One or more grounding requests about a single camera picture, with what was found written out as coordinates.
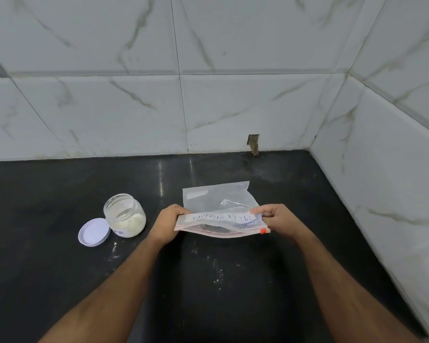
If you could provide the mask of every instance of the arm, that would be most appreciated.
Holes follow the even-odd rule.
[[[337,343],[420,342],[343,269],[285,205],[255,207],[251,213],[262,213],[271,230],[299,246],[322,315]]]
[[[148,236],[97,289],[65,314],[40,343],[126,342],[140,310],[160,249],[177,235],[176,204],[163,209]]]

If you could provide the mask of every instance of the person's left hand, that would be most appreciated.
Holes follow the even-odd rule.
[[[161,210],[154,226],[148,234],[148,238],[160,243],[162,246],[166,245],[178,234],[178,231],[174,231],[178,215],[190,213],[191,212],[187,209],[177,204],[173,204]]]

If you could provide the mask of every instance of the tiled wall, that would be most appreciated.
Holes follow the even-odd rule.
[[[311,151],[429,332],[429,0],[386,0],[350,73]]]
[[[0,0],[0,160],[308,148],[383,2]]]

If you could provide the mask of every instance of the person's left arm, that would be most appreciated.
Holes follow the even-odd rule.
[[[126,342],[146,294],[160,249],[177,235],[180,214],[174,204],[163,209],[148,236],[97,289],[65,314],[39,343]]]

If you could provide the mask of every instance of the plastic bag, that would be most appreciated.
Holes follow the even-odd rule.
[[[192,214],[180,215],[175,231],[232,238],[270,232],[261,214],[251,214],[257,207],[248,192],[249,182],[237,182],[183,189],[183,205]]]

